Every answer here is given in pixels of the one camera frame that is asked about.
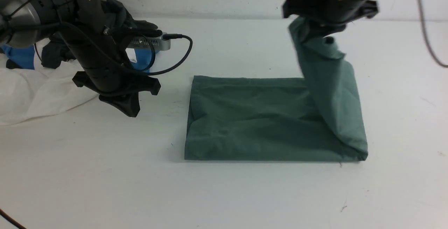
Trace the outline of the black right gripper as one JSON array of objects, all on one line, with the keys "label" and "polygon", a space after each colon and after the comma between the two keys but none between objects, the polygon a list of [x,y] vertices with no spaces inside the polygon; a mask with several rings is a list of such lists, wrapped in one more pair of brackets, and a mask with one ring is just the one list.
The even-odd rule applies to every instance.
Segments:
[{"label": "black right gripper", "polygon": [[304,18],[306,36],[328,36],[340,33],[355,20],[372,19],[379,12],[373,0],[285,0],[282,16]]}]

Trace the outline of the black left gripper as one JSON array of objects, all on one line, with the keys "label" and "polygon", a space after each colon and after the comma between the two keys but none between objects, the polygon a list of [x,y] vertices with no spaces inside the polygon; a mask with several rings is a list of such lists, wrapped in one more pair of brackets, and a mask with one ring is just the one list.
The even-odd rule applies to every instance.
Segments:
[{"label": "black left gripper", "polygon": [[150,23],[107,29],[101,0],[58,0],[58,31],[83,67],[73,81],[99,93],[99,100],[129,117],[140,111],[139,92],[157,95],[158,79],[134,69],[125,49],[136,37],[159,37],[161,30]]}]

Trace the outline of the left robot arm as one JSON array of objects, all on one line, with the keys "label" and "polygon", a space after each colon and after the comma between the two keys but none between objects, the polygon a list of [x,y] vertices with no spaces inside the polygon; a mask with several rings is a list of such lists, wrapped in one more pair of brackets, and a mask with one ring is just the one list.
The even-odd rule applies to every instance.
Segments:
[{"label": "left robot arm", "polygon": [[131,65],[125,50],[136,31],[110,34],[106,28],[101,0],[1,0],[1,44],[23,48],[59,33],[83,68],[74,84],[136,117],[139,93],[157,95],[161,84]]}]

